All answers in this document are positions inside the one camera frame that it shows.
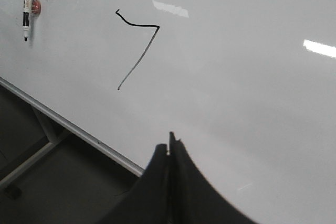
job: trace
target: metal stand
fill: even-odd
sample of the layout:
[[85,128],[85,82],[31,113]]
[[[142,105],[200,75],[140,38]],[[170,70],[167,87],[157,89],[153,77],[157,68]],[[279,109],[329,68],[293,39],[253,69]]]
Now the metal stand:
[[38,122],[40,123],[43,131],[45,132],[49,143],[43,146],[40,150],[38,150],[34,155],[20,164],[15,170],[13,170],[10,174],[0,180],[0,190],[6,188],[10,185],[15,179],[17,179],[20,175],[26,172],[29,168],[31,168],[36,162],[38,162],[42,157],[48,154],[51,150],[53,150],[62,140],[64,140],[67,136],[71,134],[68,130],[63,130],[56,136],[54,128],[50,123],[50,119],[38,111],[36,108],[32,107],[33,111],[37,117]]

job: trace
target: dark floor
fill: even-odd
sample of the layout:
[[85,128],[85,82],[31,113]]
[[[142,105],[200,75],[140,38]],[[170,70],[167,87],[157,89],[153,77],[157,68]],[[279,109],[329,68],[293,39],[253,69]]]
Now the dark floor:
[[0,170],[43,137],[32,108],[0,86]]
[[[1,92],[0,88],[0,108],[5,103]],[[11,148],[17,151],[24,137],[30,137],[28,133],[15,132],[22,131],[19,124],[11,127],[13,134],[1,135],[13,121],[5,117],[11,118],[15,113],[20,115],[16,109],[0,114],[0,146],[6,146],[7,153],[14,153]],[[32,118],[21,118],[24,129],[31,127]],[[36,138],[43,135],[40,129],[35,130]],[[127,194],[136,179],[110,158],[70,135],[15,181],[23,192],[18,199],[10,199],[0,191],[0,224],[95,223]]]

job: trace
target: black object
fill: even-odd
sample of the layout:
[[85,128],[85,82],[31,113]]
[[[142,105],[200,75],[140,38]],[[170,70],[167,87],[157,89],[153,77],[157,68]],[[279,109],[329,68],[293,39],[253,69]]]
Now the black object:
[[98,223],[166,224],[169,215],[173,224],[256,224],[209,184],[172,132],[170,155],[157,145],[134,188]]
[[184,144],[170,133],[171,197],[174,224],[255,223],[223,199],[199,172]]
[[159,144],[129,194],[98,224],[167,224],[167,145]]
[[10,199],[17,199],[21,196],[22,191],[14,184],[10,184],[4,189],[4,194]]

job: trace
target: black marker line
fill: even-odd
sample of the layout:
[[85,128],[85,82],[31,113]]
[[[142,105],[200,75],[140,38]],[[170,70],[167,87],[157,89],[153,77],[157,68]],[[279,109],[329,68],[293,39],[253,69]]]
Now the black marker line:
[[145,48],[145,51],[142,53],[141,57],[139,58],[139,60],[136,62],[136,64],[134,65],[134,67],[131,69],[131,71],[129,71],[129,73],[125,76],[125,78],[122,80],[122,82],[119,84],[118,86],[118,90],[120,90],[121,85],[126,81],[127,77],[133,72],[133,70],[137,67],[137,65],[140,63],[140,61],[142,60],[142,58],[144,57],[144,55],[146,54],[147,50],[149,49],[151,43],[153,42],[156,34],[158,33],[160,27],[157,25],[137,25],[137,24],[133,24],[128,22],[123,16],[121,16],[120,13],[118,13],[119,9],[116,11],[116,14],[121,17],[121,19],[128,25],[130,26],[139,26],[139,27],[154,27],[156,28],[155,33],[153,34],[153,37],[151,38],[151,40],[149,41],[147,47]]

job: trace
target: marker label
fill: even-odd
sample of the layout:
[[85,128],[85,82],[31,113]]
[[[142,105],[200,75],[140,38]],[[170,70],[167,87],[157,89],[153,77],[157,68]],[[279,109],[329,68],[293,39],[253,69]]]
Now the marker label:
[[31,11],[32,11],[32,0],[24,0],[23,1],[23,11],[25,13],[31,13]]

